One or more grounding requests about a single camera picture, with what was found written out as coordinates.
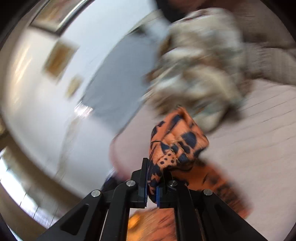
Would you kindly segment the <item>orange black floral garment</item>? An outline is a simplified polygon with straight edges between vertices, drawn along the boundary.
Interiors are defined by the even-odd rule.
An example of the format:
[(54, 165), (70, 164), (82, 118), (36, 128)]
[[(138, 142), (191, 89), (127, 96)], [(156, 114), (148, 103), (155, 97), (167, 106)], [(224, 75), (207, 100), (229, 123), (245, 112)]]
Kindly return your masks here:
[[(156, 201), (157, 187), (167, 170), (193, 191), (211, 190), (241, 218), (250, 207), (222, 171), (200, 159), (209, 141), (184, 108), (177, 108), (152, 129), (149, 148), (148, 195)], [(136, 212), (128, 221), (128, 240), (177, 240), (174, 210)]]

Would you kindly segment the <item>pink checked bed mattress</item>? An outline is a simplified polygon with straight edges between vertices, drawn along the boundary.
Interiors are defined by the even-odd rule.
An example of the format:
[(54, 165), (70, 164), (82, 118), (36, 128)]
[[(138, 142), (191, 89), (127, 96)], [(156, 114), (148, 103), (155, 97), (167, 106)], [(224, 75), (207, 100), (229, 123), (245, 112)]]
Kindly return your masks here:
[[(251, 207), (246, 221), (267, 240), (284, 240), (295, 224), (295, 86), (252, 80), (239, 119), (232, 117), (206, 134), (210, 145), (201, 157), (244, 194)], [(118, 175), (129, 179), (141, 167), (160, 120), (143, 105), (113, 140), (110, 158)], [(142, 211), (132, 218), (127, 240), (176, 240), (173, 211), (157, 210), (150, 200)], [(171, 224), (166, 230), (153, 222), (164, 217)]]

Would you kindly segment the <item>grey sheet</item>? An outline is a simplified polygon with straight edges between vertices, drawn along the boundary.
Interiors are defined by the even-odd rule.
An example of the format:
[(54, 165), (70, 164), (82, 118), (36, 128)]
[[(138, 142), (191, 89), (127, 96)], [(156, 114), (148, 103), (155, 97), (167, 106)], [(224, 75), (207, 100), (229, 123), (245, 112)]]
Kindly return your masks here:
[(117, 134), (142, 105), (149, 85), (145, 76), (156, 63), (159, 43), (169, 24), (155, 19), (127, 34), (108, 54), (86, 89), (82, 103), (92, 116)]

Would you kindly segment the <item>cream floral patterned cloth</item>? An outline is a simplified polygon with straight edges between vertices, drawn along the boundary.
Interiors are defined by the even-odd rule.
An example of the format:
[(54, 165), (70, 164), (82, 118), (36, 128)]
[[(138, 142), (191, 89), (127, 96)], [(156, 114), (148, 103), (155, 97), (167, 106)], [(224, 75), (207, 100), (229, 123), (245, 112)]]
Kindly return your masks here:
[(243, 37), (232, 13), (200, 9), (169, 26), (142, 99), (159, 115), (182, 106), (210, 132), (227, 110), (242, 106), (245, 65)]

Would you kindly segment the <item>brown knitted blanket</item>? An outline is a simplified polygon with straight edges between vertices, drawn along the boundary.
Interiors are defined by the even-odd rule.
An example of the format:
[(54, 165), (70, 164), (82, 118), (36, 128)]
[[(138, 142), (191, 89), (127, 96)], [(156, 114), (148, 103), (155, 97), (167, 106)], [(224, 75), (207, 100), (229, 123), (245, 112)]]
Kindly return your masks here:
[(295, 85), (295, 40), (284, 23), (262, 1), (205, 1), (203, 8), (233, 13), (243, 33), (247, 75)]

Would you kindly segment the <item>small tan wall plate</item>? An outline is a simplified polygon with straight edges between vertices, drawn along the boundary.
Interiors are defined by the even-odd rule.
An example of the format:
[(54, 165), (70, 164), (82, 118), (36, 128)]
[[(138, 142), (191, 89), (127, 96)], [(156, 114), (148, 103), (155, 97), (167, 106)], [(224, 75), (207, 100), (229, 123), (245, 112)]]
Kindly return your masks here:
[(79, 89), (81, 83), (82, 83), (82, 78), (80, 76), (74, 76), (71, 79), (71, 81), (66, 89), (65, 97), (67, 99), (70, 99), (76, 93), (76, 91)]

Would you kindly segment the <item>framed wall picture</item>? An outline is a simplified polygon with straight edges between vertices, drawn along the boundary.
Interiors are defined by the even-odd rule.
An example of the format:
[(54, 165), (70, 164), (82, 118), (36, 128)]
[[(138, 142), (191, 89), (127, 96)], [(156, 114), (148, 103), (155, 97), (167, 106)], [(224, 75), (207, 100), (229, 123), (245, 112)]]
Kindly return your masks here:
[(61, 36), (74, 19), (92, 3), (90, 0), (46, 1), (30, 26)]

